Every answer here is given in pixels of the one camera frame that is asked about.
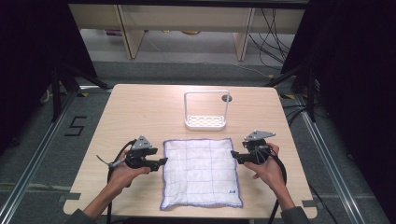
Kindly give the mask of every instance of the black cable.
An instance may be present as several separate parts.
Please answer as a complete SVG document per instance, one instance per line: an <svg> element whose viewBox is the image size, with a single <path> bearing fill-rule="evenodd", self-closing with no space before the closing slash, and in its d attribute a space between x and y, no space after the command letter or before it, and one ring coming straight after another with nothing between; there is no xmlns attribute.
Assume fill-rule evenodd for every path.
<svg viewBox="0 0 396 224"><path fill-rule="evenodd" d="M297 116L298 116L299 114L301 114L301 112L305 111L306 109L307 109L307 106L304 107L304 108L301 108L301 109L299 109L299 110L297 110L297 111L295 111L295 114L294 114L294 115L291 117L291 119L288 121L289 126L291 126L291 124L293 123L294 119L297 118Z"/></svg>
<svg viewBox="0 0 396 224"><path fill-rule="evenodd" d="M282 61L281 59L279 59L278 57L276 57L275 54L271 53L270 51L268 51L267 49L264 49L264 48L262 47L262 45L263 45L264 43L262 43L261 45L259 45L259 44L254 40L254 38L251 36L251 34L249 34L249 37L250 37L250 39L253 41L253 43L256 45L256 47L257 47L260 51L264 52L265 54L268 54L268 56L270 56L271 58L277 60L279 63L283 63L283 61Z"/></svg>
<svg viewBox="0 0 396 224"><path fill-rule="evenodd" d="M284 165L283 162L279 159L279 157L277 156L276 153L275 153L275 155L273 155L272 153L270 153L269 156L271 156L271 157L276 161L277 165L279 166L280 172L282 173L282 176L283 176L283 181L285 182L285 185L286 185L286 183L287 183L287 181L288 181L288 176L287 176L287 174L286 174L285 165ZM268 219L268 224L273 223L274 218L275 218L275 214L276 214L276 211L277 211L277 208L278 208L278 207L279 207L279 201L276 200L276 201L275 201L274 208L273 208L273 211L272 211L272 213L271 213L271 216L270 216L270 218Z"/></svg>
<svg viewBox="0 0 396 224"><path fill-rule="evenodd" d="M334 221L335 224L338 224L337 219L335 218L335 216L332 214L332 212L330 211L329 207L326 205L326 203L321 199L321 197L319 196L319 194L317 193L317 191L314 189L314 187L312 187L312 185L308 182L308 186L309 188L312 189L312 191L314 191L314 193L317 195L318 199L320 200L320 202L323 204L323 207L326 209L326 211L329 213L329 215L332 217L332 220Z"/></svg>
<svg viewBox="0 0 396 224"><path fill-rule="evenodd" d="M266 41L266 38L267 38L267 36L265 37L265 38L262 38L262 34L259 34L259 37L262 39L262 41ZM267 42L265 42L265 44L268 46L268 47L270 47L271 49L279 49L279 48L277 48L277 47L275 47L275 46L272 46L272 45L270 45L269 43L267 43Z"/></svg>
<svg viewBox="0 0 396 224"><path fill-rule="evenodd" d="M307 108L307 105L300 105L300 107ZM295 109L295 110L291 111L289 114L286 115L286 118L287 118L288 116L290 116L290 115L296 113L296 112L299 112L300 110L301 110L301 108Z"/></svg>
<svg viewBox="0 0 396 224"><path fill-rule="evenodd" d="M276 48L276 47L273 47L273 46L271 46L271 45L269 45L268 43L266 43L267 37L265 37L264 42L265 42L268 46L271 46L271 47L273 47L274 49L278 49L279 52L280 52L280 54L282 55L283 60L285 60L285 59L286 59L285 50L283 50L283 49L280 47L280 44L283 45L283 46L284 46L285 48L287 48L287 49L289 49L289 48L288 48L285 44L283 44L283 42L282 42L282 41L279 39L279 37L277 36L276 20L275 20L275 17L276 17L276 9L273 8L273 20L272 20L272 22L271 22L271 25L270 25L269 21L267 20L267 17L265 16L264 10L263 10L263 9L262 9L262 16L264 17L265 22L267 23L267 26L268 26L268 31L269 31L269 32L268 32L268 34L267 34L267 37L268 37L269 34L272 35L273 39L275 40L275 42L276 42L276 44L277 44L277 48Z"/></svg>
<svg viewBox="0 0 396 224"><path fill-rule="evenodd" d="M119 152L119 154L117 155L116 159L113 162L116 162L119 160L120 155L122 154L122 152L125 150L125 148L127 148L128 146L133 146L134 143L136 142L136 139L127 143ZM107 173L107 183L108 181L110 181L110 177L111 174L113 174L114 168L108 167L108 173ZM106 223L107 224L111 224L111 208L113 207L113 202L110 202L107 206L107 220Z"/></svg>

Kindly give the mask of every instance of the table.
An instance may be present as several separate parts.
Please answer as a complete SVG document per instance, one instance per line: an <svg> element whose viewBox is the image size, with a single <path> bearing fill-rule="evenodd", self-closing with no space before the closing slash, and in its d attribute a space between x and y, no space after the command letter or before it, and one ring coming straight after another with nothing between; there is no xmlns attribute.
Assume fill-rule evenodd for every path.
<svg viewBox="0 0 396 224"><path fill-rule="evenodd" d="M233 97L229 103L227 124L221 131L191 131L184 124L184 92L227 90ZM223 108L223 104L214 105ZM313 198L307 185L303 167L294 145L288 123L276 90L259 87L216 87L174 85L115 86L104 113L78 171L72 194L79 200L67 200L66 214L84 208L106 184L107 167L96 158L113 161L120 149L143 134L157 147L156 155L148 160L163 157L163 141L168 139L211 138L233 140L235 151L246 153L242 141L253 130L274 132L268 142L280 146L279 157L288 172L288 187L297 206ZM266 218L271 215L276 197L260 180L253 180L252 171L237 166L241 199L244 208L201 208L176 206L160 211L163 198L163 168L149 175L141 175L131 187L113 202L113 215L135 217L215 217L215 218ZM309 218L317 215L316 207L304 207Z"/></svg>

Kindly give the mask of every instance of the towel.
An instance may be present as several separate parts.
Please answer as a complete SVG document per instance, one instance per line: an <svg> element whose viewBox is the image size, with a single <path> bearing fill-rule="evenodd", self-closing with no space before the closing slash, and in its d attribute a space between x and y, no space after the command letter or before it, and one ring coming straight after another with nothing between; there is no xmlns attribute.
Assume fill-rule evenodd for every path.
<svg viewBox="0 0 396 224"><path fill-rule="evenodd" d="M161 210L174 205L243 207L230 138L167 140L163 149L168 161Z"/></svg>

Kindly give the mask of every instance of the metal rod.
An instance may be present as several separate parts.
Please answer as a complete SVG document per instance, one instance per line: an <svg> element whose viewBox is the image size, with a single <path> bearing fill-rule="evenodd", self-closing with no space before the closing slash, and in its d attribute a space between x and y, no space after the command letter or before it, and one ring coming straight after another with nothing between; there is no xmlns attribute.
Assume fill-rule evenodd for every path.
<svg viewBox="0 0 396 224"><path fill-rule="evenodd" d="M304 100L300 95L296 95L296 100L298 105L303 105ZM347 186L343 176L341 175L340 170L335 164L334 159L332 158L332 154L330 150L327 148L326 143L324 142L320 131L318 130L318 126L315 122L312 122L309 118L309 115L306 112L302 112L305 124L311 133L312 138L314 139L315 145L317 146L318 152L323 159L323 163L332 179L335 189L337 190L338 195L340 196L341 202L343 203L346 212L349 216L349 219L352 223L366 223L361 210L358 207L353 195Z"/></svg>
<svg viewBox="0 0 396 224"><path fill-rule="evenodd" d="M71 105L72 101L76 98L77 94L74 92L69 92L64 99L63 103L63 111L59 115L59 117L51 123L49 129L47 130L44 138L41 140L40 145L38 146L35 154L32 159L30 159L28 165L26 166L22 176L18 180L14 189L11 191L8 196L6 202L3 204L0 210L0 220L2 224L9 223L12 219L14 213L16 212L24 193L29 187L29 183L33 179L38 167L41 162L44 160L44 157L50 147L50 143L52 142L55 134L58 132L59 127L62 124L62 120L64 119L64 115L66 113L67 108Z"/></svg>

